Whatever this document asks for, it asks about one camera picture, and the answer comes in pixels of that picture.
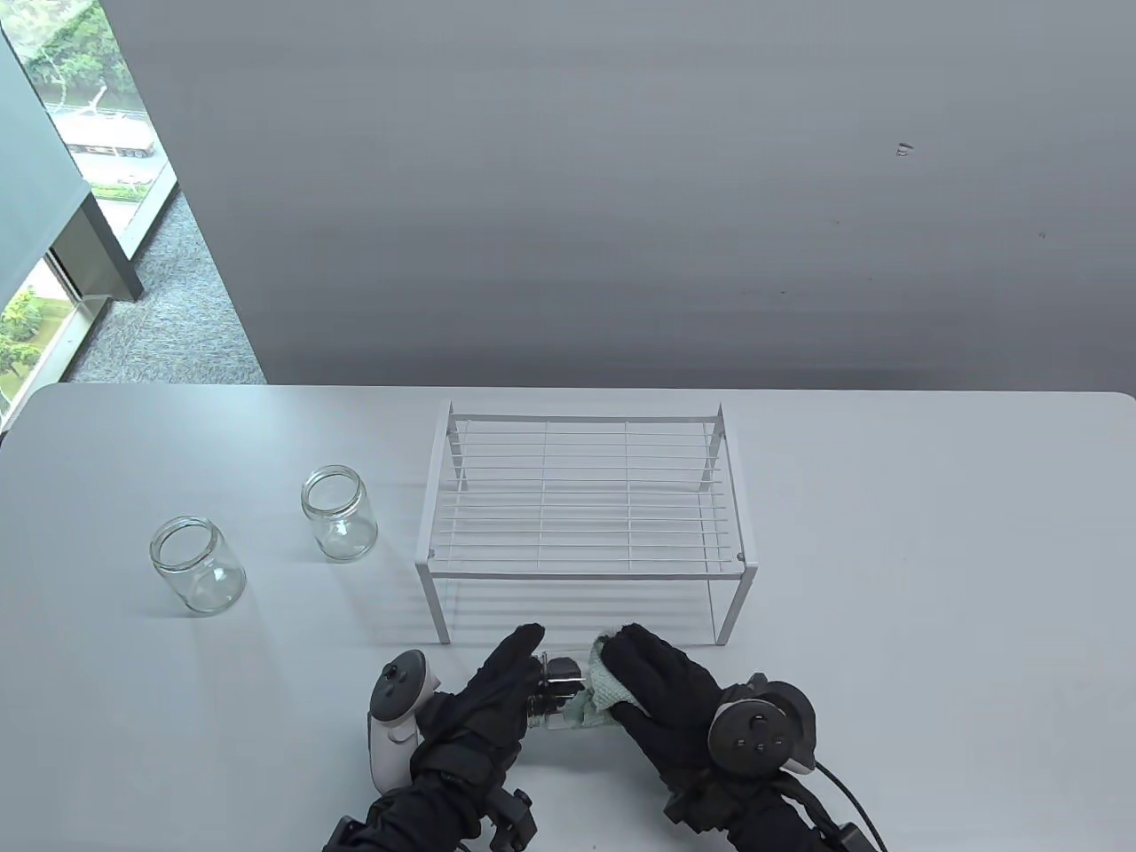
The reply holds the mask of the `person's right hand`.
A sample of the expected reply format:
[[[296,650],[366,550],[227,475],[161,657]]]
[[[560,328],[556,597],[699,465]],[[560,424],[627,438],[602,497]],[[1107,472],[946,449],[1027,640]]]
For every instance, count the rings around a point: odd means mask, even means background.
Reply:
[[[705,667],[637,623],[613,633],[601,649],[601,659],[635,698],[632,703],[612,705],[610,715],[637,743],[669,792],[713,784],[742,801],[765,796],[759,785],[722,774],[707,750],[722,687]]]

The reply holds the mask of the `person's left hand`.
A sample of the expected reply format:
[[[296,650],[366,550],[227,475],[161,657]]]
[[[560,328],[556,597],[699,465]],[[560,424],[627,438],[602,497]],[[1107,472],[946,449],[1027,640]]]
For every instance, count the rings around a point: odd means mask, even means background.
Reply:
[[[438,777],[483,799],[501,786],[523,746],[531,699],[542,682],[535,652],[545,636],[523,624],[499,642],[465,690],[443,698],[411,758],[411,777]]]

